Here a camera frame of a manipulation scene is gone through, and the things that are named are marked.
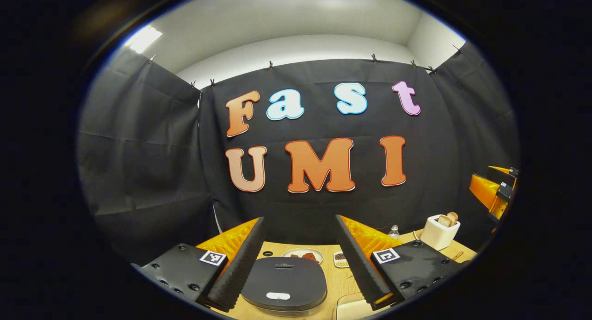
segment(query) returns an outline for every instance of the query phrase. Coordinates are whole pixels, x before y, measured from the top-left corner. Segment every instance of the light blue letter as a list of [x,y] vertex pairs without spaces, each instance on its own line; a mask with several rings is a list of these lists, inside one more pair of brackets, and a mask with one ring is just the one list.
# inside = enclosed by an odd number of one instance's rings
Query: light blue letter
[[271,104],[267,108],[269,120],[282,120],[285,117],[299,118],[304,114],[304,107],[300,106],[300,92],[286,89],[276,92],[269,97]]
[[364,98],[366,89],[359,83],[342,83],[335,86],[335,97],[341,100],[337,109],[343,114],[360,114],[368,107]]

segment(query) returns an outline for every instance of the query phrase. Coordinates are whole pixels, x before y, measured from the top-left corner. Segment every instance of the orange padding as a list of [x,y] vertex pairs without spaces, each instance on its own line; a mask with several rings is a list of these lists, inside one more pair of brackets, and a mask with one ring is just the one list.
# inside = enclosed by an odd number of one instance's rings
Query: orange padding
[[508,203],[497,197],[497,189],[500,187],[497,183],[482,178],[476,174],[471,177],[469,190],[475,197],[492,213],[497,219],[501,218],[507,208]]
[[[496,169],[498,171],[501,171],[501,172],[503,172],[505,174],[510,174],[510,169],[509,168],[496,167],[496,166],[490,166],[490,168],[494,168],[494,169]],[[512,186],[513,189],[516,188],[516,178],[514,178],[514,184],[511,185],[511,186]]]
[[226,254],[228,257],[228,263],[226,263],[224,269],[220,272],[220,276],[236,256],[236,253],[243,245],[243,242],[245,242],[245,239],[255,226],[255,223],[257,223],[257,220],[258,218],[252,219],[251,221],[238,225],[196,246],[202,250]]
[[370,259],[372,252],[386,250],[387,248],[402,244],[398,239],[383,234],[382,232],[359,223],[358,221],[343,216],[341,216],[341,219],[374,269],[376,269],[376,266],[374,266],[374,263],[372,263],[372,260]]

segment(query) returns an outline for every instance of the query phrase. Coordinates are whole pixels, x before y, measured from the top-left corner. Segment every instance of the screw hole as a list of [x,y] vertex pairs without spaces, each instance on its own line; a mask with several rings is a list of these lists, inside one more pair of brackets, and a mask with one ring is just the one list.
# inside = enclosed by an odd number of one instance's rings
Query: screw hole
[[399,284],[399,288],[401,288],[401,289],[406,289],[406,288],[409,288],[410,286],[411,286],[411,282],[409,282],[409,281],[405,281],[405,282],[402,282],[401,284]]

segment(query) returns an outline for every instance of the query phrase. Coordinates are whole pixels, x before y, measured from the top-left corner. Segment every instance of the ceiling light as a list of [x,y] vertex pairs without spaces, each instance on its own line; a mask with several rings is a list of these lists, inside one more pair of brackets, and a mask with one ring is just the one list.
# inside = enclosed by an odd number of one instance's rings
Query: ceiling light
[[137,53],[141,53],[160,36],[162,36],[162,32],[147,25],[131,36],[131,38],[125,43],[125,46],[129,46],[129,48],[135,50]]

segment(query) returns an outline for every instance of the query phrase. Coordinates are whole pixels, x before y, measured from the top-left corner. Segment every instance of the orange letter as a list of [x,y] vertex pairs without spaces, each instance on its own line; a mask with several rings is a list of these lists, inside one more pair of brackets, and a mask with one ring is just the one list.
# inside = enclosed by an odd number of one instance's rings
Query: orange letter
[[241,158],[245,154],[243,149],[229,149],[226,151],[228,166],[230,168],[230,179],[238,189],[256,192],[261,190],[265,185],[263,156],[267,153],[267,148],[253,147],[249,148],[248,152],[249,155],[253,157],[253,170],[255,172],[253,181],[247,181],[245,180],[245,177],[243,177],[243,164],[241,163]]
[[384,147],[387,156],[387,172],[382,179],[383,186],[396,186],[405,182],[403,174],[403,145],[405,139],[401,136],[387,136],[380,139],[380,145]]
[[323,188],[327,175],[331,179],[327,184],[329,191],[350,191],[356,185],[349,171],[349,151],[353,147],[350,139],[333,139],[327,145],[323,159],[319,160],[307,141],[293,141],[286,144],[286,151],[292,156],[292,183],[288,185],[291,193],[306,193],[309,186],[304,182],[304,174],[315,190]]
[[247,120],[251,120],[253,117],[253,103],[251,101],[259,101],[259,93],[257,91],[243,94],[226,103],[230,116],[230,127],[226,131],[226,136],[233,137],[249,129],[249,125],[243,122],[243,117],[246,117]]

